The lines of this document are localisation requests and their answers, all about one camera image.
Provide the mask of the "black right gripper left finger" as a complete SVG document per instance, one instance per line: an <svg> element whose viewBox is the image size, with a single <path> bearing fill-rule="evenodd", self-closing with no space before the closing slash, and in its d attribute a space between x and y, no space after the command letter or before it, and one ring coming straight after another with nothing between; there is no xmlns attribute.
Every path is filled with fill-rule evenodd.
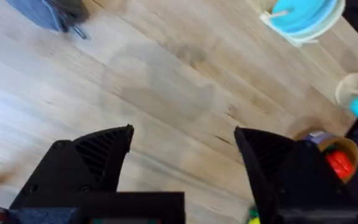
<svg viewBox="0 0 358 224"><path fill-rule="evenodd" d="M10 208L28 207L59 194L115 192L133 135L134 127L128 124L55 141Z"/></svg>

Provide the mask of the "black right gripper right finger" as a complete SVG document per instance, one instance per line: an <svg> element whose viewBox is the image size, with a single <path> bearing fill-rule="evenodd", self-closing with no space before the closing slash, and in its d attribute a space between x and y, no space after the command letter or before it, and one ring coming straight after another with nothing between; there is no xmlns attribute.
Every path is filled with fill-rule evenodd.
<svg viewBox="0 0 358 224"><path fill-rule="evenodd" d="M352 223L353 199L317 145L236 127L261 223Z"/></svg>

